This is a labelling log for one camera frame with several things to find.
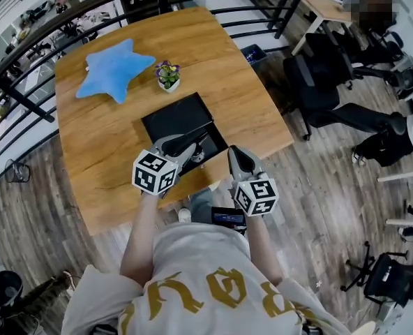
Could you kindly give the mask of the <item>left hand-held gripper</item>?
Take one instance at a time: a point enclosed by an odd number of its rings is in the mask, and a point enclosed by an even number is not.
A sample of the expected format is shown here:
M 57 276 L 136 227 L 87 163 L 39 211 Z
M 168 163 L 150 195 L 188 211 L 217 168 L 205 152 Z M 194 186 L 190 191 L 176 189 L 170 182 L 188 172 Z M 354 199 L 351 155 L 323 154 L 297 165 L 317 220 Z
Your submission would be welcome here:
M 142 192 L 164 198 L 178 182 L 184 165 L 202 162 L 205 150 L 202 143 L 209 137 L 208 131 L 175 134 L 155 141 L 150 150 L 142 150 L 133 163 L 132 185 Z

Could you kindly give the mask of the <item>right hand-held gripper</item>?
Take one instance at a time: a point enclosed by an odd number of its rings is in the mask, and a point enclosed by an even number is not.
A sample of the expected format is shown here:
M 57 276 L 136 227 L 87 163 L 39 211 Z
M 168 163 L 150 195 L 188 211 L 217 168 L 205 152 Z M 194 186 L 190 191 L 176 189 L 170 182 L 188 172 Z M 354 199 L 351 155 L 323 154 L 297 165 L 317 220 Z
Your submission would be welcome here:
M 232 176 L 232 197 L 246 216 L 270 214 L 279 200 L 275 180 L 251 151 L 231 145 L 227 160 Z

